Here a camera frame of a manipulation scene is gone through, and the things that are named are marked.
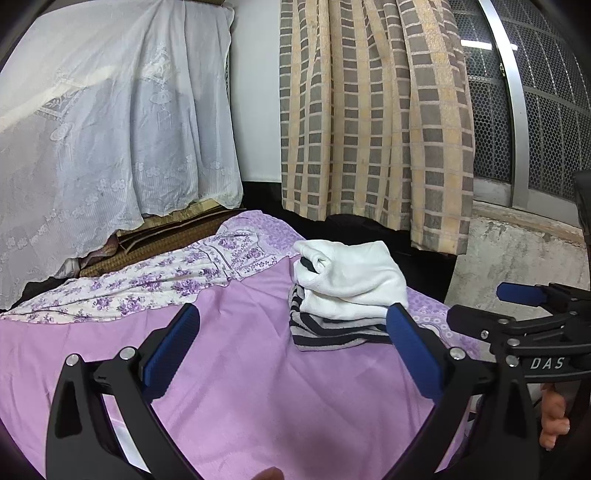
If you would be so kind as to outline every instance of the plaid curtain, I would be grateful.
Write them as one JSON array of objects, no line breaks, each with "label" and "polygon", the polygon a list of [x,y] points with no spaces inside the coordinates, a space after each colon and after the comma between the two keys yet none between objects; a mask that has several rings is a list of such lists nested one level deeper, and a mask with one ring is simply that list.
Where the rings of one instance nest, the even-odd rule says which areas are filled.
[{"label": "plaid curtain", "polygon": [[463,254],[474,134],[446,0],[282,0],[283,205],[353,213]]}]

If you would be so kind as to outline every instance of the hand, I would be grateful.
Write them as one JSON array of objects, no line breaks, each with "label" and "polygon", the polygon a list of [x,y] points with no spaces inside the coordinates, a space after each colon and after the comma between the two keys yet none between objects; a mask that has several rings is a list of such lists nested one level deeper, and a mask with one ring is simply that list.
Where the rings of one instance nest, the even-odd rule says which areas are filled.
[{"label": "hand", "polygon": [[273,466],[267,470],[262,471],[252,480],[285,480],[285,477],[283,476],[283,472],[281,470]]},{"label": "hand", "polygon": [[570,422],[565,418],[566,400],[554,390],[553,384],[542,385],[542,433],[540,445],[551,450],[556,444],[558,435],[566,435]]}]

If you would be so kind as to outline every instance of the white folded shirt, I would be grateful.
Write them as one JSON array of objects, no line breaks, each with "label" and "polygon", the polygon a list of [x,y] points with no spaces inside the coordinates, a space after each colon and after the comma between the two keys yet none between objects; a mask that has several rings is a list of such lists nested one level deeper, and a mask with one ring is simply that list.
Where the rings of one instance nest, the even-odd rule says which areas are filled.
[{"label": "white folded shirt", "polygon": [[344,245],[328,240],[294,243],[315,272],[301,261],[294,266],[295,281],[304,289],[302,312],[330,320],[386,318],[388,307],[408,307],[406,280],[382,241]]}]

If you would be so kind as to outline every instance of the silver bolt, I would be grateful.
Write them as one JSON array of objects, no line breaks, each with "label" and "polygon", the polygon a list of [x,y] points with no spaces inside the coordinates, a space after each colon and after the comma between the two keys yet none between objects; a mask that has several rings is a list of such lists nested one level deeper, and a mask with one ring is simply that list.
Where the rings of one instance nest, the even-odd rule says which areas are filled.
[{"label": "silver bolt", "polygon": [[119,352],[119,356],[123,360],[129,360],[129,359],[133,358],[134,355],[135,355],[135,348],[133,348],[132,346],[126,346],[125,348],[123,348]]},{"label": "silver bolt", "polygon": [[66,358],[66,365],[68,367],[73,367],[78,363],[78,360],[80,360],[80,357],[75,353],[68,355],[68,358]]},{"label": "silver bolt", "polygon": [[466,358],[466,352],[457,346],[449,350],[449,355],[454,360],[464,360]]},{"label": "silver bolt", "polygon": [[505,362],[507,362],[507,365],[510,367],[517,367],[517,365],[519,365],[519,359],[515,355],[507,355],[505,357]]}]

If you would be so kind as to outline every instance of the purple bed sheet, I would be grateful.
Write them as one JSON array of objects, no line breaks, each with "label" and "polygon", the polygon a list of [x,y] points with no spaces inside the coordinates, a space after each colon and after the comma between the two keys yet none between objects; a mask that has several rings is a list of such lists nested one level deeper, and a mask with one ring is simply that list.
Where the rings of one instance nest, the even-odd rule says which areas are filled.
[{"label": "purple bed sheet", "polygon": [[[396,350],[364,344],[300,352],[291,340],[287,294],[293,260],[194,302],[202,329],[154,409],[171,437],[209,479],[249,480],[275,465],[288,480],[381,479],[429,414]],[[475,345],[449,331],[446,307],[409,291],[417,323],[449,345]],[[0,319],[0,419],[43,474],[47,421],[64,358],[113,357],[138,346],[180,307],[113,322],[35,324]],[[114,420],[120,420],[112,413]],[[444,463],[457,449],[463,426]]]}]

